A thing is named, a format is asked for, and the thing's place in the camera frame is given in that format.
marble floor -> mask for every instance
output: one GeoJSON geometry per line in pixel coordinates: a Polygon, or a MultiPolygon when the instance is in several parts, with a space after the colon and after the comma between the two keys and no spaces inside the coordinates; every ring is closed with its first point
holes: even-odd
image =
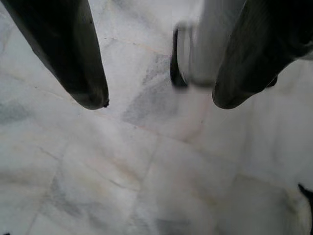
{"type": "Polygon", "coordinates": [[[240,229],[287,234],[282,204],[306,208],[297,184],[313,189],[313,62],[220,110],[211,90],[169,78],[173,26],[201,0],[89,1],[111,100],[98,111],[63,90],[0,3],[0,234],[242,235],[225,201],[278,206],[263,233],[240,229]]]}

tile grout line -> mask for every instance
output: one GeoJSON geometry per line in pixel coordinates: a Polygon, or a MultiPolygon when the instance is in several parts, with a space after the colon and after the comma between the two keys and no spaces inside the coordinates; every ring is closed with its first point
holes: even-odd
{"type": "Polygon", "coordinates": [[[45,203],[45,199],[51,192],[51,186],[52,186],[53,180],[54,180],[54,178],[56,177],[56,175],[57,175],[57,173],[59,171],[59,167],[62,164],[63,158],[64,158],[64,153],[62,154],[62,157],[60,159],[57,159],[58,163],[57,163],[57,166],[56,166],[56,170],[55,170],[53,176],[51,177],[51,181],[49,182],[49,184],[47,186],[46,192],[43,194],[42,198],[40,199],[40,203],[39,203],[37,212],[36,212],[36,214],[35,214],[35,216],[34,216],[34,218],[33,218],[33,220],[32,220],[32,222],[31,222],[31,224],[30,224],[30,226],[29,226],[29,228],[28,228],[28,230],[27,230],[25,235],[29,235],[30,234],[31,229],[33,228],[33,225],[34,225],[38,215],[40,214],[41,208],[42,208],[43,204],[45,203]]]}
{"type": "Polygon", "coordinates": [[[103,6],[103,8],[102,8],[102,11],[101,11],[101,17],[100,17],[100,19],[98,20],[98,22],[96,23],[96,25],[95,25],[95,28],[97,28],[98,26],[99,26],[99,24],[100,24],[100,21],[102,20],[102,16],[104,15],[104,11],[105,11],[105,9],[106,9],[106,6],[108,5],[108,2],[109,2],[109,0],[104,4],[104,6],[103,6]]]}
{"type": "Polygon", "coordinates": [[[138,46],[138,47],[141,47],[145,50],[149,50],[149,51],[152,51],[154,53],[158,53],[160,55],[168,55],[170,56],[171,54],[170,53],[164,53],[163,51],[160,51],[160,50],[157,50],[157,49],[153,49],[152,47],[148,46],[148,45],[145,45],[145,44],[141,44],[141,43],[136,43],[136,42],[131,42],[131,41],[126,41],[126,40],[123,40],[123,39],[119,39],[119,38],[116,38],[116,37],[105,37],[105,39],[107,38],[110,38],[110,39],[114,39],[114,40],[117,40],[118,42],[120,43],[127,43],[127,44],[133,44],[135,46],[138,46]]]}
{"type": "Polygon", "coordinates": [[[132,208],[131,208],[131,210],[130,210],[131,212],[130,212],[129,216],[128,216],[127,219],[126,219],[125,224],[123,225],[123,226],[124,226],[124,228],[122,229],[123,233],[126,232],[127,224],[128,224],[128,222],[130,221],[133,212],[135,211],[135,208],[136,208],[136,206],[137,206],[137,202],[138,202],[138,199],[139,199],[139,195],[140,195],[140,193],[141,193],[142,190],[143,190],[143,185],[144,185],[145,179],[147,178],[147,176],[148,176],[148,174],[149,174],[149,171],[150,171],[150,169],[151,169],[152,162],[153,162],[153,160],[154,160],[154,158],[155,158],[155,156],[156,156],[157,150],[158,150],[158,148],[159,148],[159,146],[160,146],[160,144],[161,144],[161,139],[162,139],[162,136],[161,136],[161,135],[158,135],[158,136],[157,136],[157,140],[156,140],[155,149],[153,150],[153,152],[152,152],[152,154],[151,154],[151,158],[150,158],[150,160],[149,160],[149,163],[148,163],[148,166],[147,166],[147,170],[146,170],[146,172],[145,172],[145,174],[144,174],[144,177],[142,178],[142,182],[140,183],[140,187],[139,187],[139,190],[138,190],[136,199],[135,199],[135,201],[134,201],[134,203],[133,203],[133,205],[132,205],[132,208]]]}

